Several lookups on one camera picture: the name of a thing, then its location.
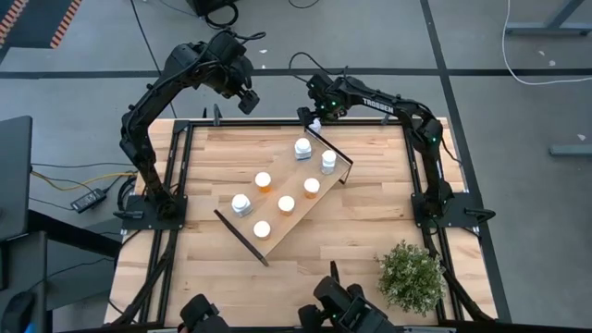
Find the black mat orange striped edges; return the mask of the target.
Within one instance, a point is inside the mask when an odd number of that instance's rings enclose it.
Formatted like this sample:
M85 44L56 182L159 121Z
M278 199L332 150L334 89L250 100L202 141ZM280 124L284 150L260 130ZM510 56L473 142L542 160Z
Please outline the black mat orange striped edges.
M0 0L0 64L11 48L56 49L82 0Z

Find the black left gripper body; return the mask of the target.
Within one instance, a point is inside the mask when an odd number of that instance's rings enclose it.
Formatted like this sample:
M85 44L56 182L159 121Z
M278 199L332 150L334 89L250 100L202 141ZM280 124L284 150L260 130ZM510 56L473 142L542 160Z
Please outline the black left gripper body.
M230 31L215 35L204 48L202 60L211 62L203 83L223 96L244 96L252 87L253 66L245 56L246 48Z

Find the black power adapter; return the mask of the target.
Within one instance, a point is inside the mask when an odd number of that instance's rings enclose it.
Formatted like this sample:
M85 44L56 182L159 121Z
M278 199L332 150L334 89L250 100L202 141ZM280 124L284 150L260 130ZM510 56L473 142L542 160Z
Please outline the black power adapter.
M78 214L94 208L106 198L106 193L102 189L96 188L84 194L77 200L70 203L71 208Z

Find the grey metal stand base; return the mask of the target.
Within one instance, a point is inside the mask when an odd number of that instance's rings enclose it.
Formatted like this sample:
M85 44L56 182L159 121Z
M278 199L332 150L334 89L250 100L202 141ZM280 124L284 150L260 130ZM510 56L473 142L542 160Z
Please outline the grey metal stand base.
M585 0L565 0L547 20L543 22L510 22L512 0L507 0L503 29L506 35L560 35L572 34L586 37L592 33L592 23L568 22L568 18Z

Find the black box on floor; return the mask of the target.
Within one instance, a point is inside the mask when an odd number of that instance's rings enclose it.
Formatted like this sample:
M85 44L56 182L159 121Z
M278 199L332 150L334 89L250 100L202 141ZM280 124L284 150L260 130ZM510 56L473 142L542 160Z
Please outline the black box on floor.
M203 17L224 6L233 5L236 0L185 0L191 10L198 16Z

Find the black computer mouse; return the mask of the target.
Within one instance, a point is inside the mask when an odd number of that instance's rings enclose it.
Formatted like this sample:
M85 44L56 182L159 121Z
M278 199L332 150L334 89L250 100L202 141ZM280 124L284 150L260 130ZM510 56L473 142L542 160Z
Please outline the black computer mouse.
M28 333L34 304L35 294L30 291L13 296L0 319L0 333Z

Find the wooden shelf with black frames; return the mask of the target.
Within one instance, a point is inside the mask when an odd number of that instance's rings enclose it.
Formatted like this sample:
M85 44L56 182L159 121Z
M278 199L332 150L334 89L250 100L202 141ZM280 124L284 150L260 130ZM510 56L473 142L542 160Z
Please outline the wooden shelf with black frames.
M288 148L266 168L270 174L271 191L260 192L253 183L238 190L251 201L253 210L245 217L238 217L229 203L222 203L214 210L215 215L225 227L251 252L263 265L268 265L265 257L288 235L288 233L306 216L306 214L327 194L336 183L345 183L350 175L353 161L335 145L320 134L305 129L300 135L312 145L312 156L306 160L297 160L294 153L294 139ZM322 153L332 150L337 155L334 172L325 175L321 171ZM308 178L318 179L320 190L314 199L304 195L303 183ZM295 200L295 208L289 216L282 215L278 209L278 199L289 195ZM270 237L259 240L253 235L253 225L267 221L271 226Z

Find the grey metal bar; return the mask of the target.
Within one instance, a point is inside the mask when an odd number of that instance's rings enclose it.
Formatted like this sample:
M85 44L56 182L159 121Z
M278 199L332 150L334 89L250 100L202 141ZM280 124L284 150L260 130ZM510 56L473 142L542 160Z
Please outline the grey metal bar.
M549 153L556 156L592 156L592 144L551 145Z

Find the dark grey desk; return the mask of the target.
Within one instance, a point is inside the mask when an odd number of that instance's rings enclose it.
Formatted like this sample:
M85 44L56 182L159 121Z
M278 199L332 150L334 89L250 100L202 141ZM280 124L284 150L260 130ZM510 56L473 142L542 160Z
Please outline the dark grey desk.
M48 328L48 241L100 254L106 259L116 258L121 249L118 241L105 235L30 210L26 233L0 241L0 319L13 296L30 291L35 294L35 304L28 333L45 333Z

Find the small green potted plant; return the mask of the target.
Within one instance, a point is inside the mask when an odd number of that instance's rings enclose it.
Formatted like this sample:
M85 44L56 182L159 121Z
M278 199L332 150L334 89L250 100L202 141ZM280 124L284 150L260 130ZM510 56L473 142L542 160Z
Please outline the small green potted plant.
M426 317L445 297L446 269L440 255L405 240L387 253L377 255L377 291L387 307Z

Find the dark grey monitor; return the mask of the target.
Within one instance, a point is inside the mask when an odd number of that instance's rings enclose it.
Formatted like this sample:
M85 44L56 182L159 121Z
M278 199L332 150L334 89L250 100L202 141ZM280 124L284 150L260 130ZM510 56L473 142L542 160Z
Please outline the dark grey monitor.
M28 228L31 140L32 117L0 121L0 241Z

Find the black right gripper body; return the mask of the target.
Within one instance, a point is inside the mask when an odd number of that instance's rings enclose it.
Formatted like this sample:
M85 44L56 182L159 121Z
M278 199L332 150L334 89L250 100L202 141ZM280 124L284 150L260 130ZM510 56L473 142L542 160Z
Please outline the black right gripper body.
M319 117L322 114L331 113L335 121L348 114L344 107L344 99L331 89L334 81L327 74L314 74L306 82L308 96L314 101L314 115Z

